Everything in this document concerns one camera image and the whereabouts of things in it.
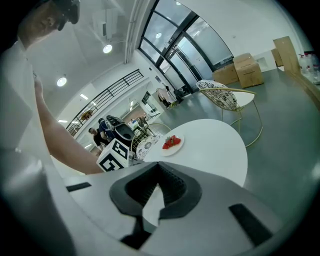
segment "floor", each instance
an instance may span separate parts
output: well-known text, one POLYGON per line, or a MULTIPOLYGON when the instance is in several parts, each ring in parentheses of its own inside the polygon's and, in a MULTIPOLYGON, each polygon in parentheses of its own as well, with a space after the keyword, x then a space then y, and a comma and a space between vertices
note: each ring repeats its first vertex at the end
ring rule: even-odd
MULTIPOLYGON (((284 221, 304 209, 320 178, 320 113, 292 78, 274 69, 263 73, 264 84, 247 88, 263 122, 261 137, 247 148, 248 171, 244 188, 257 196, 284 221)), ((240 84, 228 85, 241 89, 240 84)), ((251 103, 242 112, 240 135, 245 144, 258 134, 260 123, 251 103)), ((224 111, 224 122, 237 119, 224 111)), ((155 121, 171 129, 197 119, 221 120, 221 109, 197 92, 155 121)))

